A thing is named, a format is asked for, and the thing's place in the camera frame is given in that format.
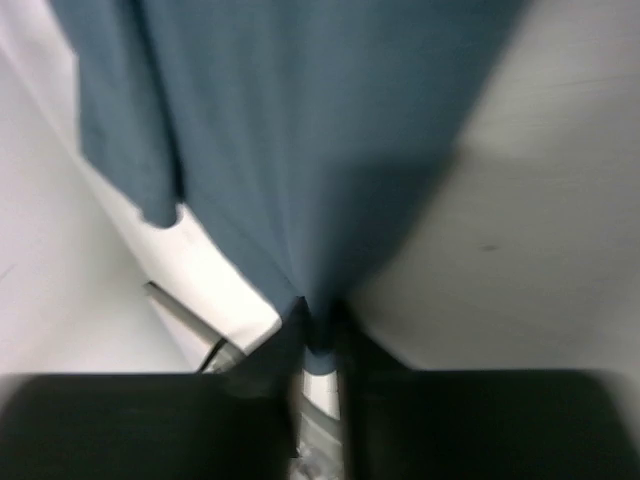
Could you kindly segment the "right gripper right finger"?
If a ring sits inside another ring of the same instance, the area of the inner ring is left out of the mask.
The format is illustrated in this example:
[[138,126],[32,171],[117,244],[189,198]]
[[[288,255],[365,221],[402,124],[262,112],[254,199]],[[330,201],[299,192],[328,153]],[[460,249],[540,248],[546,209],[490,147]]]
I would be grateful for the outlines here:
[[616,381],[566,369],[419,370],[332,308],[350,479],[635,479]]

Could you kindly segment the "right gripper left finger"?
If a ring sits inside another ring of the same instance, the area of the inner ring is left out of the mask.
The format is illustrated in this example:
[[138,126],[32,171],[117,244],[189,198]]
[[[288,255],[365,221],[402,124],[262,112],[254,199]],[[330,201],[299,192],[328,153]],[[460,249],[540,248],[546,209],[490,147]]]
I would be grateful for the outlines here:
[[310,313],[220,373],[21,376],[1,410],[5,479],[285,479]]

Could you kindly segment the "blue t shirt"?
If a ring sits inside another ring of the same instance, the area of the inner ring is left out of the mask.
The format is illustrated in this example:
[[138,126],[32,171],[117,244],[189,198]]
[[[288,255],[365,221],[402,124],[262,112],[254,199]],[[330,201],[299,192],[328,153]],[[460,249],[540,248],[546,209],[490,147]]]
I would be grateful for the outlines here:
[[85,159],[157,227],[187,207],[279,313],[331,304],[399,247],[522,1],[56,1]]

